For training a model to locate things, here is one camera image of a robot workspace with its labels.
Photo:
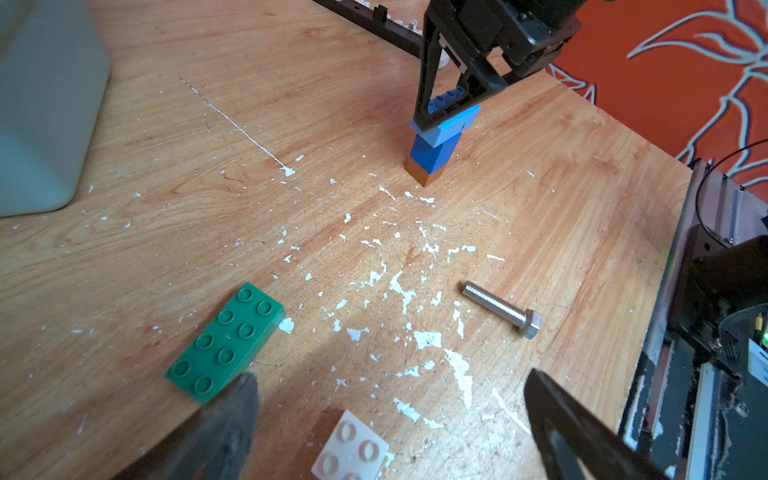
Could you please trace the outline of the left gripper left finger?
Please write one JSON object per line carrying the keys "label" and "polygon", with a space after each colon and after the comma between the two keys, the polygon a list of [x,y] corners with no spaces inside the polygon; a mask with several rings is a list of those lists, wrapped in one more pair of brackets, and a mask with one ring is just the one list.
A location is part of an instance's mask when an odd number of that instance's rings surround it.
{"label": "left gripper left finger", "polygon": [[237,479],[259,419],[255,375],[232,380],[117,479]]}

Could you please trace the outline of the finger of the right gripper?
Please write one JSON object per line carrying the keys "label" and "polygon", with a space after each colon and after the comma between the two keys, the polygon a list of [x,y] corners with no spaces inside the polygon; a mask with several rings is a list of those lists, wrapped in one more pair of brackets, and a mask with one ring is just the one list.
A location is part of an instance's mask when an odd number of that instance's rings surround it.
{"label": "finger of the right gripper", "polygon": [[[492,11],[428,11],[413,120],[423,131],[495,96],[516,82],[498,66],[501,35],[509,23]],[[429,102],[461,86],[459,100],[428,112]]]}

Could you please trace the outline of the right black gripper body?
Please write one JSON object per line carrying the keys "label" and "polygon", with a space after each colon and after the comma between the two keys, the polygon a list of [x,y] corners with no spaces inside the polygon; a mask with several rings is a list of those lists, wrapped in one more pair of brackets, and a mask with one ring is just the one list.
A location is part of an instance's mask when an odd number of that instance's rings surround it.
{"label": "right black gripper body", "polygon": [[461,73],[496,48],[518,78],[552,63],[580,31],[583,1],[431,1],[435,41]]}

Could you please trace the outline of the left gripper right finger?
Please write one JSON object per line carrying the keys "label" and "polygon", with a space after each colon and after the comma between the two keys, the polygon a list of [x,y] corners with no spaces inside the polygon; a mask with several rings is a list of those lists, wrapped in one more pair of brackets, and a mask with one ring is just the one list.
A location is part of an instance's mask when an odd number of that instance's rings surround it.
{"label": "left gripper right finger", "polygon": [[524,386],[533,439],[549,479],[663,479],[545,372],[531,370]]}

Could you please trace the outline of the light blue 2x4 lego brick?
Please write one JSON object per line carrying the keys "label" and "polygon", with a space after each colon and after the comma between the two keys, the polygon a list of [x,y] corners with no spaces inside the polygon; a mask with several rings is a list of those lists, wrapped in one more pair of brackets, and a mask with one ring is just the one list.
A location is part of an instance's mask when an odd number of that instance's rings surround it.
{"label": "light blue 2x4 lego brick", "polygon": [[[457,86],[453,90],[438,95],[429,102],[428,112],[433,113],[438,107],[444,107],[459,100],[465,93],[466,90],[463,87]],[[479,105],[475,105],[426,131],[420,129],[414,120],[411,121],[410,127],[416,132],[419,139],[426,142],[430,147],[437,147],[471,127],[477,119],[480,109]]]}

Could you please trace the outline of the green 2x4 lego brick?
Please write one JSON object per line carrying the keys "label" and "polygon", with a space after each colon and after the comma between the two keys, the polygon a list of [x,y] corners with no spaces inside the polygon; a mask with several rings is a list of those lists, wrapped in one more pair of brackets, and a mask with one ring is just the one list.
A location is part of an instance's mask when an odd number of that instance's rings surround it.
{"label": "green 2x4 lego brick", "polygon": [[245,283],[165,377],[205,404],[246,370],[284,319],[282,304]]}

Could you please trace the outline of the brown 2x2 lego plate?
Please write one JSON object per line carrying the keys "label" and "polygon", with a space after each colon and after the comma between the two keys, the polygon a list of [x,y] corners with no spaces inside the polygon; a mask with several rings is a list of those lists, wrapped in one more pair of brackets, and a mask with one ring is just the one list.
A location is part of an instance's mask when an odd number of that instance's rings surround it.
{"label": "brown 2x2 lego plate", "polygon": [[443,175],[445,162],[408,157],[405,170],[422,186],[428,187]]}

